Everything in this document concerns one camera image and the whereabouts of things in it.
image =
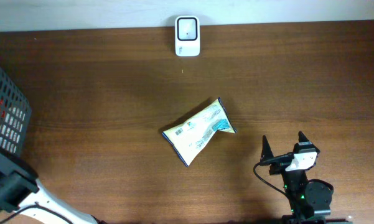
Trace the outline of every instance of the blue package edge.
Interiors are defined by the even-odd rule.
[[[228,122],[230,123],[232,129],[234,130],[234,132],[235,132],[235,134],[236,134],[238,131],[234,128],[234,125],[231,124],[231,120],[230,120],[230,118],[228,117],[227,110],[224,108],[224,105],[223,105],[223,103],[222,103],[222,99],[220,99],[220,97],[217,98],[217,99],[218,99],[218,102],[220,103],[220,105],[223,107],[223,110],[224,110],[225,116],[227,117]]]
[[[185,164],[186,167],[188,167],[187,163],[184,161],[184,159],[182,158],[182,156],[180,155],[179,151],[175,148],[174,144],[172,141],[170,141],[170,139],[167,137],[167,135],[163,132],[162,133],[163,137],[173,146],[173,149],[175,150],[175,152],[177,153],[177,155],[179,155],[181,161]]]

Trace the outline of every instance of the white wall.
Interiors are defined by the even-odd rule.
[[[374,19],[374,0],[0,0],[0,31]]]

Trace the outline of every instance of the plastic crate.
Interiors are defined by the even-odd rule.
[[[19,156],[32,110],[29,102],[0,68],[0,147]]]

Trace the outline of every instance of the brown wooden surface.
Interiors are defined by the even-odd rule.
[[[0,34],[1,66],[33,109],[22,157],[45,186],[109,223],[280,217],[288,201],[253,166],[262,135],[278,155],[302,130],[322,151],[308,178],[335,187],[331,217],[374,223],[374,21],[201,34],[194,58],[175,55],[172,28]],[[218,96],[239,132],[186,168],[160,130]]]

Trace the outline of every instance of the white plastic package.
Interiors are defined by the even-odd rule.
[[[182,162],[189,166],[216,131],[236,133],[220,98],[183,124],[164,131],[162,135],[172,144]]]

